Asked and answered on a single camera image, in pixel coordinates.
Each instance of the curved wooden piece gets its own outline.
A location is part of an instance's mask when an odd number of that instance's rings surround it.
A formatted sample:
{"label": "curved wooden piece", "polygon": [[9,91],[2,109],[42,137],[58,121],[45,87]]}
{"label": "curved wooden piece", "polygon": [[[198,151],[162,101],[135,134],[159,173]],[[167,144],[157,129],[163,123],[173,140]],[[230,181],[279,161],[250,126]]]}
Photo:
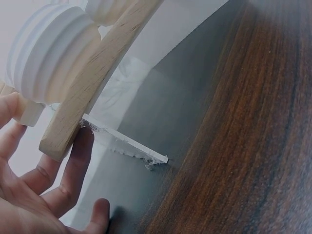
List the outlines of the curved wooden piece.
{"label": "curved wooden piece", "polygon": [[57,161],[64,158],[88,104],[93,106],[115,68],[162,2],[138,0],[116,22],[102,40],[98,52],[73,81],[64,102],[54,114],[39,146],[43,153]]}

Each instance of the light wood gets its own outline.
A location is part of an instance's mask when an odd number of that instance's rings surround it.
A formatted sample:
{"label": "light wood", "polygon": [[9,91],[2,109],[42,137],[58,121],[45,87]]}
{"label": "light wood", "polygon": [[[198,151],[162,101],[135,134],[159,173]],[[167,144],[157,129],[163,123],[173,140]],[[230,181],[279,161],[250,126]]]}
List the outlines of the light wood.
{"label": "light wood", "polygon": [[94,105],[117,65],[162,2],[138,0],[115,23],[54,114],[39,146],[43,153],[57,161],[65,157],[86,108]]}
{"label": "light wood", "polygon": [[20,124],[34,127],[45,108],[44,104],[36,103],[19,95],[19,114],[14,119]]}
{"label": "light wood", "polygon": [[2,90],[4,89],[4,87],[5,87],[5,83],[3,81],[0,81],[0,94]]}
{"label": "light wood", "polygon": [[15,88],[5,84],[4,87],[2,88],[2,91],[1,91],[0,95],[1,96],[9,95],[9,94],[11,94],[11,93],[13,93],[15,91],[16,91]]}
{"label": "light wood", "polygon": [[[15,88],[0,81],[0,91],[0,96],[5,96],[15,92],[16,90]],[[13,118],[22,125],[34,127],[44,108],[44,104],[27,100],[19,94],[19,103]]]}

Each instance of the styrofoam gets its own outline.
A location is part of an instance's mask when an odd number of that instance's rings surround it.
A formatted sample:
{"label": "styrofoam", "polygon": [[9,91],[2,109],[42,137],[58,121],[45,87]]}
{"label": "styrofoam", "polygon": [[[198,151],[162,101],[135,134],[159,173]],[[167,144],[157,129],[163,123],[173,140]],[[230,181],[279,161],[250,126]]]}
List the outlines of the styrofoam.
{"label": "styrofoam", "polygon": [[66,92],[73,74],[78,74],[99,43],[97,25],[81,8],[44,6],[18,33],[7,62],[7,78],[25,98],[60,102],[61,92]]}

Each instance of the knuckle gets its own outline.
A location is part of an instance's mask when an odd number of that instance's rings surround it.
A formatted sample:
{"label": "knuckle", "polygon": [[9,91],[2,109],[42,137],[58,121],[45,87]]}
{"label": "knuckle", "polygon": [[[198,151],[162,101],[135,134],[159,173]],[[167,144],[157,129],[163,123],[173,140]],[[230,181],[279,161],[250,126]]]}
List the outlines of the knuckle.
{"label": "knuckle", "polygon": [[73,208],[77,204],[78,197],[72,191],[69,191],[66,188],[64,188],[62,184],[59,186],[59,190],[61,191],[64,199],[66,200],[68,207],[70,209]]}
{"label": "knuckle", "polygon": [[44,180],[45,180],[45,183],[46,183],[49,187],[51,187],[51,186],[53,185],[53,183],[54,183],[55,178],[51,177],[51,176],[47,173],[47,171],[46,171],[43,167],[41,167],[41,166],[37,166],[37,167],[36,167],[36,170],[39,172],[39,174],[42,175],[42,177],[43,177]]}

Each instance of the white strip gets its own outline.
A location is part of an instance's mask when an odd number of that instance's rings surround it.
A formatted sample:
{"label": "white strip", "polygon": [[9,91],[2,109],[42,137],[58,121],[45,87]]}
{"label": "white strip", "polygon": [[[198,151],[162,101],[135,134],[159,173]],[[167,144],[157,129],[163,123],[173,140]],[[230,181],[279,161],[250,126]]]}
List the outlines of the white strip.
{"label": "white strip", "polygon": [[148,156],[150,157],[153,157],[153,158],[156,158],[164,163],[167,163],[168,162],[168,158],[164,155],[161,155],[157,152],[155,152],[154,150],[151,150],[150,148],[147,148],[146,146],[136,142],[135,140],[125,136],[124,134],[121,134],[120,132],[112,129],[112,128],[109,128],[105,125],[103,125],[102,123],[98,122],[96,119],[92,119],[90,116],[88,115],[84,115],[83,116],[83,119],[85,119],[86,121],[94,124],[95,126],[97,126],[98,128],[100,129],[103,129],[104,131],[106,131],[107,133],[111,134],[112,136],[116,137],[117,139],[123,141],[123,142],[126,142],[128,143],[129,145],[137,148],[138,150],[146,153]]}

